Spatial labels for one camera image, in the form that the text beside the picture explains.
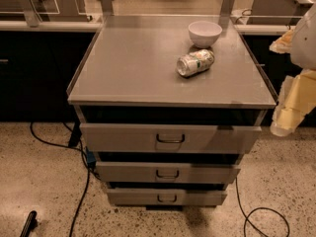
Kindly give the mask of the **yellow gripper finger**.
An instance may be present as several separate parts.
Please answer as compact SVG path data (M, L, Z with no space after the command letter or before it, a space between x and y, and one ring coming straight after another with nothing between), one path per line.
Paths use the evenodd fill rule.
M295 77L286 76L279 91L271 133L280 137L294 133L315 108L316 71L303 69Z
M294 30L288 30L270 45L269 50L279 54L290 53L293 33Z

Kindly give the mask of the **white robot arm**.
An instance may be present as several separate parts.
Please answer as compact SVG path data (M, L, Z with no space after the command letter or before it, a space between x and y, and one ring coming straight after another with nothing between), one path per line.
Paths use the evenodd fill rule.
M270 45L275 53L289 53L290 61L302 71L286 76L278 94L270 131L276 136L294 133L305 117L316 108L316 5Z

